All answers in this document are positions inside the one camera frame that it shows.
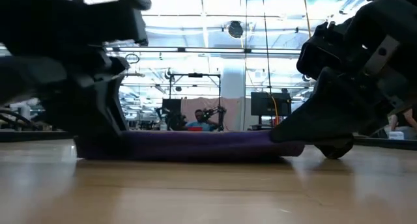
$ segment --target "purple cloth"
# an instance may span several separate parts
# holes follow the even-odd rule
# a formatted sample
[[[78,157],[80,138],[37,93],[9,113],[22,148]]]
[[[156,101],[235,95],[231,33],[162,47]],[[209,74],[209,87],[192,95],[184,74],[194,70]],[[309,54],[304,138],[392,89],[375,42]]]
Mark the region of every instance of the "purple cloth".
[[[76,140],[78,157],[96,160],[175,162],[278,161],[299,156],[303,142],[273,143],[269,131],[253,132],[124,132],[121,145],[109,149]]]

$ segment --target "desk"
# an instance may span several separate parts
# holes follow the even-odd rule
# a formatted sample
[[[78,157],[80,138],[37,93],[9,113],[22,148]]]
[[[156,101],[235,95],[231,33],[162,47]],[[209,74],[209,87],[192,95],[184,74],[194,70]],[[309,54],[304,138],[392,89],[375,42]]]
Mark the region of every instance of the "desk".
[[[78,161],[71,140],[0,143],[0,223],[415,223],[417,152],[307,146],[276,164]]]

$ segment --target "pink curtain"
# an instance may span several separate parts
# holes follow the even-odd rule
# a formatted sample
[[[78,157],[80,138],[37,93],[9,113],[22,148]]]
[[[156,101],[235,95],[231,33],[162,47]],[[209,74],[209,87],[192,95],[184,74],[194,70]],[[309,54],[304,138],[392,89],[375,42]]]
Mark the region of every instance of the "pink curtain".
[[[187,117],[188,122],[195,121],[194,112],[197,109],[212,109],[218,106],[219,98],[195,98],[182,99],[181,113]],[[240,100],[220,98],[220,105],[226,108],[223,125],[225,132],[240,130]],[[213,115],[210,120],[218,122],[218,115]]]

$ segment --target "wooden floor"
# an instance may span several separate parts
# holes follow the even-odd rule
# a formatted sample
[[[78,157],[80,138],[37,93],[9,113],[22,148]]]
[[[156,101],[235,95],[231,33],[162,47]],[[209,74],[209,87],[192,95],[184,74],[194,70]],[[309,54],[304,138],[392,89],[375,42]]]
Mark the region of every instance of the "wooden floor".
[[[269,165],[104,163],[71,141],[0,144],[0,223],[416,223],[417,152],[314,147]]]

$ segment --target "fluorescent light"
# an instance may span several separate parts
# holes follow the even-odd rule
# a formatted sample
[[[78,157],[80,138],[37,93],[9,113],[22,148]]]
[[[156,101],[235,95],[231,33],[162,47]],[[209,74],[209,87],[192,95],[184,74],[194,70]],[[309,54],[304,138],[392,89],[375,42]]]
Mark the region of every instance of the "fluorescent light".
[[[177,52],[178,48],[115,48],[125,52]]]
[[[300,55],[301,51],[296,49],[252,49],[252,53],[271,53],[271,54],[286,54],[286,55]]]
[[[227,49],[227,48],[186,48],[185,52],[201,53],[244,53],[244,49]]]

